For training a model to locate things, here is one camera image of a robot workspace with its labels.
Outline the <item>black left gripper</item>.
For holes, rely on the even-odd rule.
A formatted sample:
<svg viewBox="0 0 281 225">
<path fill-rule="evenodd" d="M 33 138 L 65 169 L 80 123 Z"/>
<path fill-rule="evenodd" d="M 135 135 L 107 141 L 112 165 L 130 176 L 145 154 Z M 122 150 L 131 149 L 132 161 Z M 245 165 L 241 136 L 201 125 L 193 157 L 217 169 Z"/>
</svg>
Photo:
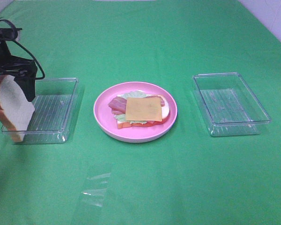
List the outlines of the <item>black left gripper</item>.
<svg viewBox="0 0 281 225">
<path fill-rule="evenodd" d="M 13 23 L 8 23 L 9 27 L 15 30 L 17 27 Z M 37 77 L 36 57 L 18 41 L 10 41 L 22 48 L 31 58 L 21 58 L 11 54 L 7 41 L 0 40 L 0 73 L 15 76 L 14 81 L 22 89 L 26 99 L 32 102 L 35 94 L 35 79 Z"/>
</svg>

